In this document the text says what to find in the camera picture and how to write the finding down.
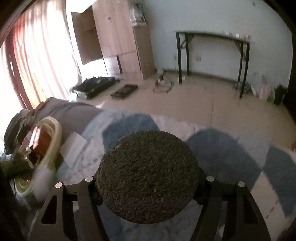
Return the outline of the dark grey round felt mat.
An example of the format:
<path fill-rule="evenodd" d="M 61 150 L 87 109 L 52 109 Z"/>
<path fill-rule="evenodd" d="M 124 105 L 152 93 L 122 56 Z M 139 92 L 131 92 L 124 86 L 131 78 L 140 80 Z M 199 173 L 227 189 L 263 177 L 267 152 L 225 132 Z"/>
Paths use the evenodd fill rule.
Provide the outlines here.
<path fill-rule="evenodd" d="M 139 131 L 121 138 L 103 155 L 95 179 L 103 203 L 114 214 L 152 224 L 188 205 L 200 168 L 189 146 L 175 135 Z"/>

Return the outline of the blue white checkered blanket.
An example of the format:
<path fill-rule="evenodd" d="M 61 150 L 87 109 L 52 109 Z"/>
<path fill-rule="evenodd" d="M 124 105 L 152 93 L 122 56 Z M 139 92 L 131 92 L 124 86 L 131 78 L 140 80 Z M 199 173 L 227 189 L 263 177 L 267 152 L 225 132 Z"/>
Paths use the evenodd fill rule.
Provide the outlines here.
<path fill-rule="evenodd" d="M 191 148 L 206 174 L 223 183 L 243 181 L 250 189 L 272 240 L 280 240 L 295 219 L 295 152 L 251 138 L 233 137 L 212 128 L 164 116 L 103 110 L 86 126 L 87 141 L 72 168 L 63 161 L 57 171 L 39 174 L 33 192 L 45 200 L 57 181 L 74 184 L 93 175 L 103 154 L 125 135 L 165 131 Z"/>

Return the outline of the cream oval plastic tray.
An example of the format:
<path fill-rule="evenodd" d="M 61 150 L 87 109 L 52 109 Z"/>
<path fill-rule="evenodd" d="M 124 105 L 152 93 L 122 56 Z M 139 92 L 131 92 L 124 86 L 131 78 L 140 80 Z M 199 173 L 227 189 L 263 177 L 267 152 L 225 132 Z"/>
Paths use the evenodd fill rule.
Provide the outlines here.
<path fill-rule="evenodd" d="M 52 140 L 43 159 L 39 163 L 33 165 L 34 169 L 32 172 L 32 180 L 36 179 L 39 174 L 44 174 L 47 171 L 56 171 L 56 159 L 58 157 L 62 141 L 62 127 L 54 118 L 48 116 L 40 120 L 31 128 L 32 133 L 35 126 L 45 127 L 51 135 Z"/>

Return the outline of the grey sofa cushion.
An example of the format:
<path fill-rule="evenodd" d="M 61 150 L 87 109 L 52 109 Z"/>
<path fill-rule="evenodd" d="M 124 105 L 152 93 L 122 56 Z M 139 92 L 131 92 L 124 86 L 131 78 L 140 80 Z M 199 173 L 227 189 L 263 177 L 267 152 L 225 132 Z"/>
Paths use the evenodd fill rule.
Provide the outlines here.
<path fill-rule="evenodd" d="M 35 123 L 48 116 L 60 123 L 63 143 L 73 132 L 81 135 L 93 118 L 102 112 L 101 109 L 86 103 L 65 101 L 53 97 L 47 99 L 36 110 Z"/>

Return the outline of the dark green trash bin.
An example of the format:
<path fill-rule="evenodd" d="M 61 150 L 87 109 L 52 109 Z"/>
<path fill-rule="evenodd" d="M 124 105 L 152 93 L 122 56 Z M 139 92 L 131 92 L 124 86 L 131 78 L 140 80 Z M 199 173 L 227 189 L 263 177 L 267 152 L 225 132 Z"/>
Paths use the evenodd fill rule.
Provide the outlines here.
<path fill-rule="evenodd" d="M 275 89 L 274 93 L 275 93 L 275 97 L 274 97 L 273 103 L 275 105 L 280 105 L 283 102 L 285 95 L 287 94 L 287 88 L 279 84 Z"/>

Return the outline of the pink white plastic bag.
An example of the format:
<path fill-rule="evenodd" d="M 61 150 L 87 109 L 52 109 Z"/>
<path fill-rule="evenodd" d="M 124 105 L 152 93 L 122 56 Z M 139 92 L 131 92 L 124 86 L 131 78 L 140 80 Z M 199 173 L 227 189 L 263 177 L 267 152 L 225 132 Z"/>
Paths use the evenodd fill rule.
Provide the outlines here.
<path fill-rule="evenodd" d="M 273 102 L 275 99 L 273 78 L 268 73 L 257 73 L 253 75 L 251 84 L 253 94 L 261 100 Z"/>

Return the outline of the black open case on floor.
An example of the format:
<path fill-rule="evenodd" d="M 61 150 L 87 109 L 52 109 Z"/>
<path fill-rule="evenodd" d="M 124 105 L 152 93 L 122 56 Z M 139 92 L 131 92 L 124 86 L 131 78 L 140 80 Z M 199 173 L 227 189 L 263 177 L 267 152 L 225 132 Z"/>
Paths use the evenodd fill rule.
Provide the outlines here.
<path fill-rule="evenodd" d="M 92 77 L 72 87 L 70 92 L 76 94 L 78 98 L 90 100 L 114 84 L 116 84 L 115 77 Z"/>

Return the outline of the small black tray on floor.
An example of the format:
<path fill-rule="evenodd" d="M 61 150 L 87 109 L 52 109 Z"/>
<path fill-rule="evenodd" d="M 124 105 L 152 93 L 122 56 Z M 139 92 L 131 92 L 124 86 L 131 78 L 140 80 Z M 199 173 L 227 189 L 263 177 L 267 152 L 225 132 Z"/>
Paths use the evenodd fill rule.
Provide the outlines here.
<path fill-rule="evenodd" d="M 115 99 L 125 99 L 130 96 L 132 93 L 138 90 L 138 85 L 136 84 L 126 84 L 121 87 L 119 90 L 112 93 L 110 96 Z"/>

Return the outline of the red sheer curtain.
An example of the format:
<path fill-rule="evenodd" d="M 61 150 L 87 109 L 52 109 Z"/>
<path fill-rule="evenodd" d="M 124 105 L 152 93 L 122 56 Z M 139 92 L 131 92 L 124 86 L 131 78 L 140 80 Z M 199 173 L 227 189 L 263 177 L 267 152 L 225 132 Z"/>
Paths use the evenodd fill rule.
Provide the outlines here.
<path fill-rule="evenodd" d="M 50 97 L 69 100 L 82 82 L 66 16 L 66 1 L 33 1 L 12 24 L 2 50 L 24 109 Z"/>

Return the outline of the black folding table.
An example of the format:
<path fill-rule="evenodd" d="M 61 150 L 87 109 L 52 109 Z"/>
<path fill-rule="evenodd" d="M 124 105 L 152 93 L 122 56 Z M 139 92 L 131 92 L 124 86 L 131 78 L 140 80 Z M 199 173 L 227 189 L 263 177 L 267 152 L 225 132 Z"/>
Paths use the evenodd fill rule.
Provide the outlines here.
<path fill-rule="evenodd" d="M 236 80 L 242 98 L 250 58 L 248 36 L 193 30 L 176 31 L 175 35 L 179 84 L 184 72 Z"/>

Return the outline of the wooden wardrobe cabinet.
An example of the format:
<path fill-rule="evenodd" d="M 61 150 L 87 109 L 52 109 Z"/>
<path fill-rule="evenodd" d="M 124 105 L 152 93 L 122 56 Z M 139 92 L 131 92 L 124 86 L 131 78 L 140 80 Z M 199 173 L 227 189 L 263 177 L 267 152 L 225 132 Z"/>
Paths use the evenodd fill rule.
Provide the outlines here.
<path fill-rule="evenodd" d="M 67 1 L 72 43 L 85 78 L 146 80 L 155 73 L 147 24 L 133 22 L 138 1 Z"/>

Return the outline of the items stacked on cabinet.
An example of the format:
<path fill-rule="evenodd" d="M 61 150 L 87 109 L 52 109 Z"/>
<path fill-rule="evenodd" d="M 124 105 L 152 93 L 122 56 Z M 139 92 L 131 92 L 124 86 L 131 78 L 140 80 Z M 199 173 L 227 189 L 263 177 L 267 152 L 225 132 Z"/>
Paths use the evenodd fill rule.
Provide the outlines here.
<path fill-rule="evenodd" d="M 147 19 L 144 14 L 144 7 L 141 3 L 132 3 L 129 9 L 129 19 L 133 27 L 147 25 Z"/>

